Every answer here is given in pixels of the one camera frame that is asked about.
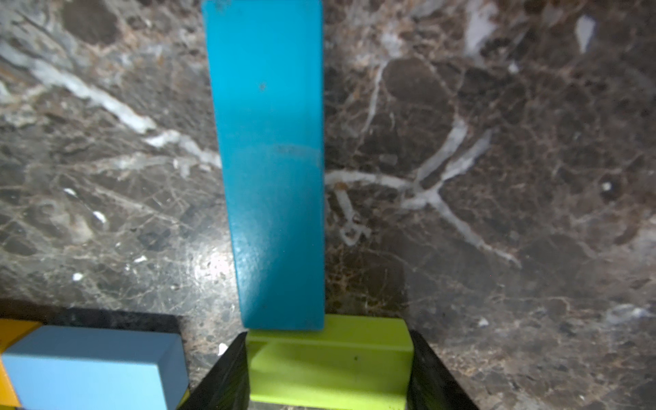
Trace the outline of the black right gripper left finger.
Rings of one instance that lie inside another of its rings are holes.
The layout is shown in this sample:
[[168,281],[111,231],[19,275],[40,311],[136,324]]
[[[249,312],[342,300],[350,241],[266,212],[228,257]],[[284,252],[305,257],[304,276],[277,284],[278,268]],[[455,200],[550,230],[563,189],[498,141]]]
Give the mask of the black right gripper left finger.
[[182,410],[246,410],[249,407],[247,332],[240,333],[206,377],[182,403]]

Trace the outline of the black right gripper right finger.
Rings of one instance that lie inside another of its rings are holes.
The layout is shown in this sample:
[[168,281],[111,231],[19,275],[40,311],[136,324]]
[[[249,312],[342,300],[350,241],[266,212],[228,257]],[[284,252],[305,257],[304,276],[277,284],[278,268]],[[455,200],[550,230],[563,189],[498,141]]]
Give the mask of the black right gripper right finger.
[[425,338],[410,331],[414,354],[408,384],[407,409],[479,410]]

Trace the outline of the lime green short block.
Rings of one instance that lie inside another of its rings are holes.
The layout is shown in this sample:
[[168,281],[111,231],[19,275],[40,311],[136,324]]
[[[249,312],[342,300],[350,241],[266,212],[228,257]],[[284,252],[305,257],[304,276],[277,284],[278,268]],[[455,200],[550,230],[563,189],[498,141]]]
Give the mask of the lime green short block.
[[403,319],[328,314],[321,331],[249,331],[251,401],[403,409],[414,347]]

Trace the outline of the light blue block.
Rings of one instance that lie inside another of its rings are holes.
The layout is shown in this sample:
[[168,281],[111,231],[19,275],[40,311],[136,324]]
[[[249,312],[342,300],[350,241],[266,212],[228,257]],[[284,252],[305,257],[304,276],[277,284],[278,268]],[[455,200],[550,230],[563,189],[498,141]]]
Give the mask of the light blue block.
[[24,409],[175,409],[189,387],[174,333],[41,326],[2,363]]

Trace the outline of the cyan long block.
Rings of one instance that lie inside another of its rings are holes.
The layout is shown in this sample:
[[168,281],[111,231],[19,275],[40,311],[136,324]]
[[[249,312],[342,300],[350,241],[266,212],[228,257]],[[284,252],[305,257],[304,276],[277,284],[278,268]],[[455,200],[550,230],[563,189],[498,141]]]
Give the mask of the cyan long block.
[[206,1],[215,125],[243,324],[325,317],[323,5]]

